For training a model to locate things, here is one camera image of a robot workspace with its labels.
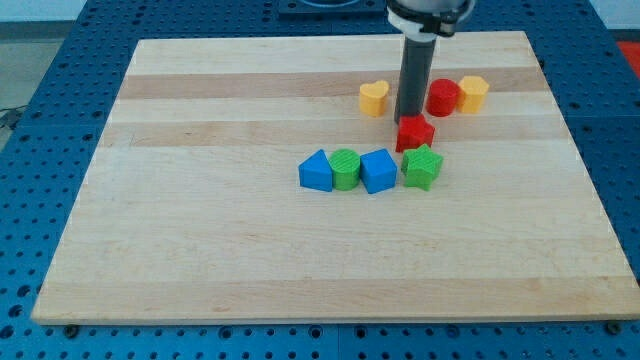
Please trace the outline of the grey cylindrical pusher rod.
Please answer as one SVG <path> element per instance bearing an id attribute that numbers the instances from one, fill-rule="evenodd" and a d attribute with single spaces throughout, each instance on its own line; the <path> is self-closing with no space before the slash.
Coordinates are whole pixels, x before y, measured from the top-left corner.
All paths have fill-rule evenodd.
<path id="1" fill-rule="evenodd" d="M 435 45 L 435 37 L 424 42 L 410 38 L 404 41 L 394 111 L 396 124 L 402 116 L 417 116 L 422 112 Z"/>

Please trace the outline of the white black robot wrist flange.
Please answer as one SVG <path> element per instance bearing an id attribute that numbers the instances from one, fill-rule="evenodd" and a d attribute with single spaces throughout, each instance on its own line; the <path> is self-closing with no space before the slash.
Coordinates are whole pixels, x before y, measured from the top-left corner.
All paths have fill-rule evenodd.
<path id="1" fill-rule="evenodd" d="M 467 22 L 475 0 L 386 0 L 389 23 L 415 42 L 452 37 Z"/>

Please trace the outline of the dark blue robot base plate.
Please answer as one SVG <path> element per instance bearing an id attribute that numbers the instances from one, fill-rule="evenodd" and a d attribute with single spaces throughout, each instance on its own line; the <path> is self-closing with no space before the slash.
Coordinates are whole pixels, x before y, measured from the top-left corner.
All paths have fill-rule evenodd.
<path id="1" fill-rule="evenodd" d="M 277 0 L 278 17 L 285 19 L 317 16 L 380 15 L 384 0 Z"/>

